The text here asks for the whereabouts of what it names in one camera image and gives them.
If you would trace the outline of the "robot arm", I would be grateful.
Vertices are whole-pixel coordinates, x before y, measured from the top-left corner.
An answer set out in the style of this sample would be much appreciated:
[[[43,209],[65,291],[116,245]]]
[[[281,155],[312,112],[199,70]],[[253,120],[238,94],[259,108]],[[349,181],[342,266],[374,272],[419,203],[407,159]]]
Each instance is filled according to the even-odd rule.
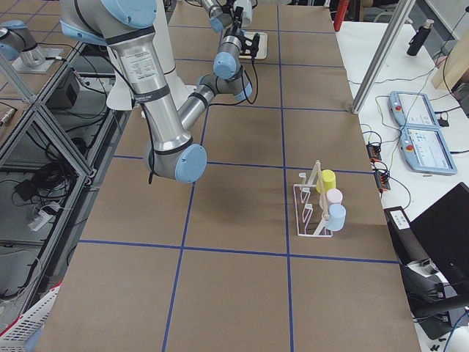
[[[196,1],[207,12],[209,22],[214,32],[219,33],[227,29],[234,22],[240,22],[242,26],[250,26],[253,9],[258,5],[257,1],[226,1],[221,4],[219,1],[201,0]]]
[[[200,1],[212,29],[224,37],[213,72],[189,91],[175,71],[162,1],[61,1],[61,26],[68,37],[104,45],[117,62],[114,70],[125,83],[124,109],[142,107],[150,141],[146,148],[150,175],[193,183],[204,173],[207,152],[194,142],[191,126],[221,94],[243,101],[252,85],[240,64],[254,55],[259,40],[249,40],[242,25],[252,19],[250,1]]]

